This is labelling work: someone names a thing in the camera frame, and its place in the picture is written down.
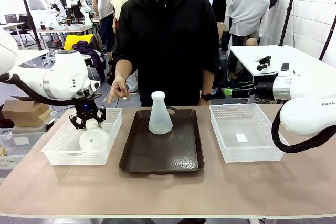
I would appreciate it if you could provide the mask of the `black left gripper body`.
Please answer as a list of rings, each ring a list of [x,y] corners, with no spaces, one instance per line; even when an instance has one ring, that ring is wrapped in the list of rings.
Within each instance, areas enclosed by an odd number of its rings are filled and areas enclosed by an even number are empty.
[[[98,107],[95,102],[95,98],[89,98],[77,105],[75,105],[76,109],[76,119],[75,122],[83,122],[89,119],[95,119],[97,122],[98,119]]]

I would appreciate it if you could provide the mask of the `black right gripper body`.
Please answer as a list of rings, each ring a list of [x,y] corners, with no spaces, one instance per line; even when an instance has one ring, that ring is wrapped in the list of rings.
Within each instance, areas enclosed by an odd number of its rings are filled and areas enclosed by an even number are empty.
[[[257,95],[273,95],[273,81],[258,82],[256,85]]]

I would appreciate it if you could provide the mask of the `person's right hand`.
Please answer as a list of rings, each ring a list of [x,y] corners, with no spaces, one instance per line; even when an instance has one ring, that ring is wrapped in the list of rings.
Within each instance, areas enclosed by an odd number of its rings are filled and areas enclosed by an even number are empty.
[[[124,98],[129,95],[129,89],[127,88],[127,83],[123,76],[115,76],[115,79],[111,85],[111,89],[108,96],[108,105],[112,104],[114,97]]]

